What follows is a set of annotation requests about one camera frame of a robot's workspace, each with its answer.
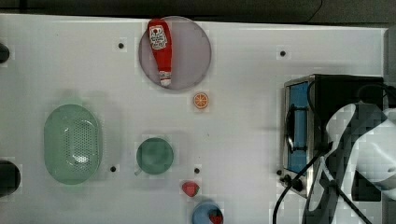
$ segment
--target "round plate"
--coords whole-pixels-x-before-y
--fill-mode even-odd
[[[211,48],[204,30],[183,17],[163,18],[172,36],[172,83],[167,89],[182,90],[200,83],[210,65]],[[139,62],[146,76],[161,86],[158,67],[146,31],[139,44]]]
[[[173,162],[172,147],[161,138],[144,141],[136,153],[137,164],[149,175],[159,175],[167,171]]]

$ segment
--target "small orange object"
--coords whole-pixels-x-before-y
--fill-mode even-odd
[[[203,92],[198,92],[194,95],[193,101],[198,109],[204,109],[209,104],[209,97]]]

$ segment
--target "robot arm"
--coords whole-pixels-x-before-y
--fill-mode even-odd
[[[386,114],[376,105],[361,103],[347,105],[333,115],[328,124],[329,136],[334,141],[332,150],[323,158],[325,160],[325,166],[320,165],[318,168],[316,181],[313,183],[312,190],[309,192],[305,205],[304,224],[332,223],[339,196],[337,187],[332,185],[332,183],[335,183],[338,187],[342,186],[349,163],[358,164],[358,166],[355,166],[356,169],[374,184],[377,184],[379,179],[386,177],[384,174],[381,176],[376,175],[374,166],[364,165],[364,163],[359,163],[359,160],[366,158],[372,164],[378,164],[378,161],[373,161],[375,157],[386,158],[389,155],[384,153],[384,150],[378,150],[376,156],[373,156],[371,146],[373,144],[379,146],[379,144],[374,139],[372,139],[371,144],[365,140],[367,136],[378,135],[372,133],[377,133],[378,130],[384,129],[383,126],[389,129],[387,132],[392,132],[390,130],[396,132],[396,125],[392,129],[389,127],[390,122]],[[364,149],[361,149],[361,143],[363,142],[368,145]],[[325,167],[328,168],[330,175],[326,174]]]

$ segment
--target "black object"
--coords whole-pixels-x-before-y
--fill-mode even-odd
[[[0,44],[0,63],[5,63],[9,58],[9,49],[3,45]]]
[[[10,161],[0,161],[0,197],[12,194],[21,183],[21,172]]]
[[[358,91],[362,86],[383,84],[382,77],[356,77],[344,75],[315,75],[314,107],[321,119],[322,128],[341,107],[356,104],[363,100],[366,104],[377,105],[383,109],[383,92],[376,86],[364,88],[361,94]]]
[[[296,181],[293,183],[292,187],[293,187],[295,190],[297,190],[297,191],[303,190],[303,181],[301,181],[300,179],[296,180]]]
[[[357,202],[380,202],[381,191],[359,172],[355,172],[352,183],[352,200]]]
[[[285,175],[283,178],[280,179],[280,181],[285,182],[285,185],[287,187],[291,186],[291,176],[290,175]]]
[[[295,112],[297,110],[303,110],[305,111],[305,117],[306,117],[306,111],[308,108],[306,107],[296,107],[295,105],[291,105],[288,111],[288,115],[286,116],[286,144],[288,146],[289,152],[293,153],[295,150],[306,150],[305,147],[295,147],[293,142],[294,142],[294,126],[295,126]]]

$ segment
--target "black cable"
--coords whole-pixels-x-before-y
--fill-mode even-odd
[[[317,13],[320,11],[320,9],[323,7],[323,0],[320,0],[320,6],[318,7],[318,9],[315,11],[315,13],[309,18],[309,20],[307,20],[306,22],[310,22],[312,19],[314,19],[314,17],[317,15]]]
[[[337,189],[337,192],[341,197],[344,199],[344,202],[346,202],[350,208],[358,215],[359,218],[361,218],[366,224],[372,224],[372,222],[359,210],[359,208],[348,199],[348,197],[345,195],[345,193],[340,189],[340,187],[337,185],[335,180],[333,180],[334,186]]]
[[[292,180],[291,183],[283,190],[282,194],[280,195],[280,197],[277,199],[275,208],[274,208],[274,213],[273,213],[273,224],[276,224],[276,215],[277,215],[277,210],[279,209],[280,204],[283,201],[283,198],[286,196],[286,194],[288,193],[288,191],[291,189],[291,187],[293,186],[293,184],[300,178],[300,176],[302,176],[306,170],[309,169],[309,167],[311,167],[315,161],[322,155],[326,153],[326,151],[323,150],[319,150],[317,152],[317,154],[315,154],[314,158],[303,168],[303,170],[301,170],[297,176],[295,176]]]
[[[361,86],[361,87],[358,89],[358,92],[357,92],[356,96],[357,96],[359,99],[361,99],[361,92],[362,92],[364,89],[367,89],[367,88],[369,88],[369,87],[378,87],[378,88],[381,88],[382,90],[385,91],[385,93],[386,93],[388,96],[392,96],[393,98],[396,98],[396,92],[394,91],[393,87],[388,86],[388,85],[383,84],[383,83],[381,83],[381,84],[380,84],[380,83],[372,83],[372,84],[366,84],[366,85],[364,85],[364,86]]]

